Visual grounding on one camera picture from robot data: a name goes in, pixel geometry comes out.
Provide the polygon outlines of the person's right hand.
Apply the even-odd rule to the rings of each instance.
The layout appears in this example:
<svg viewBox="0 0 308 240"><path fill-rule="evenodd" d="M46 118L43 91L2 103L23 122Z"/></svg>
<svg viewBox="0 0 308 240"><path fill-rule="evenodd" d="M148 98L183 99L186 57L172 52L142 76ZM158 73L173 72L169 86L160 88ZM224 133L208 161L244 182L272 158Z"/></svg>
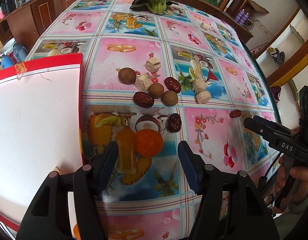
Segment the person's right hand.
<svg viewBox="0 0 308 240"><path fill-rule="evenodd" d="M276 192L279 194L275 201L275 207L283 210L289 204L301 204L308 197L308 167L297 166L287 170L291 159L285 160L285 155L279 158L280 167L277 171L277 180L275 184ZM283 197L283 189L288 179L291 179L291 190L286 197Z"/></svg>

